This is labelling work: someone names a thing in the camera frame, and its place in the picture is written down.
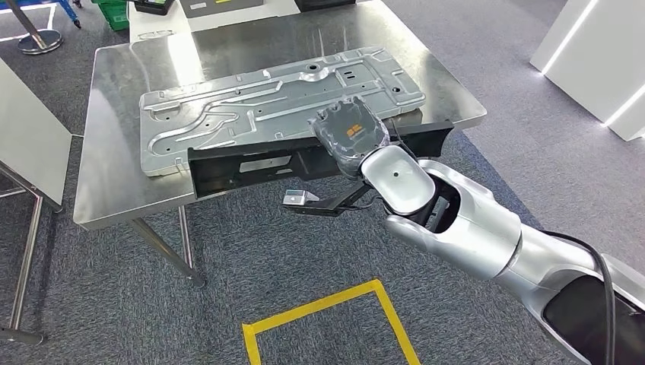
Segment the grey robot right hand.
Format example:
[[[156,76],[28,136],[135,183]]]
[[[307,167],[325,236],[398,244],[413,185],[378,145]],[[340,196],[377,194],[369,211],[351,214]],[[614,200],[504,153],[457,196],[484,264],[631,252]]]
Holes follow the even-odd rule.
[[[390,144],[387,127],[361,97],[330,103],[307,123],[341,173],[352,179],[361,174],[366,157]]]

